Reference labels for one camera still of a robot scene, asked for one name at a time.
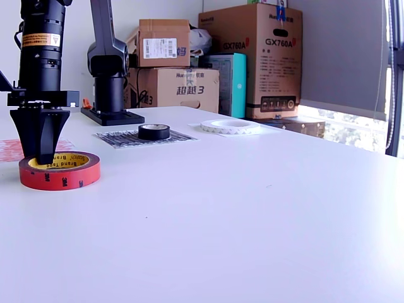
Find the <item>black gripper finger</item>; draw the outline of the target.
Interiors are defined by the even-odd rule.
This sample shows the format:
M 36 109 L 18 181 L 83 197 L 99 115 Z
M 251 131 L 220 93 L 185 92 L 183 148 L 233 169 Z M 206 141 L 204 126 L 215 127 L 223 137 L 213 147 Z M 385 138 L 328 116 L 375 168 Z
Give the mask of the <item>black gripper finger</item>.
M 39 151 L 40 113 L 40 109 L 15 109 L 10 111 L 25 157 L 36 156 Z
M 69 115 L 67 110 L 40 111 L 39 164 L 53 162 L 57 142 Z

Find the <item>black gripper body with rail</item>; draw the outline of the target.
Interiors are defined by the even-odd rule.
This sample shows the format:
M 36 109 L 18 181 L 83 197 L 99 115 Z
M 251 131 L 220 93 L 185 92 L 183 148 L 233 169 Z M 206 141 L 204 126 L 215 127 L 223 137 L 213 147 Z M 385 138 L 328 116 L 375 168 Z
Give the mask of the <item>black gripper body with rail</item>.
M 61 107 L 78 107 L 80 104 L 79 91 L 44 91 L 31 92 L 15 90 L 8 93 L 7 106 L 38 107 L 45 109 L 60 109 Z

